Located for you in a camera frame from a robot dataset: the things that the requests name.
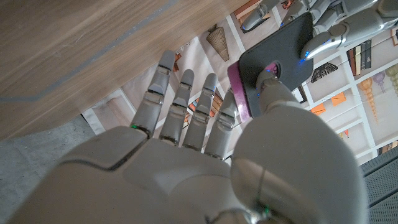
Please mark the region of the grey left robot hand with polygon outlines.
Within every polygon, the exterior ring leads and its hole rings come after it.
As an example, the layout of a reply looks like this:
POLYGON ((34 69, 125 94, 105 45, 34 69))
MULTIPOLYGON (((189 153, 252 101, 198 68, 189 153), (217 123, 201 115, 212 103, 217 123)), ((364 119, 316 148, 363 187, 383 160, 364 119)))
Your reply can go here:
POLYGON ((311 60, 331 49, 344 48, 397 25, 397 1, 308 0, 291 3, 280 23, 283 28, 306 14, 313 37, 301 49, 300 59, 311 60))

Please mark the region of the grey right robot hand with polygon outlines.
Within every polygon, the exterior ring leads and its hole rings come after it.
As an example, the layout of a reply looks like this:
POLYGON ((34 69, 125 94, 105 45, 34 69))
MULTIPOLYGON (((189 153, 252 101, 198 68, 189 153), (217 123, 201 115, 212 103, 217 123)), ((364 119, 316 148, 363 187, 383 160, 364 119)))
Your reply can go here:
POLYGON ((366 223, 363 175, 348 146, 303 109, 271 68, 254 74, 261 114, 228 148, 230 90, 207 141, 206 111, 183 132, 187 70, 153 136, 174 64, 166 51, 130 127, 80 144, 46 175, 11 223, 366 223))

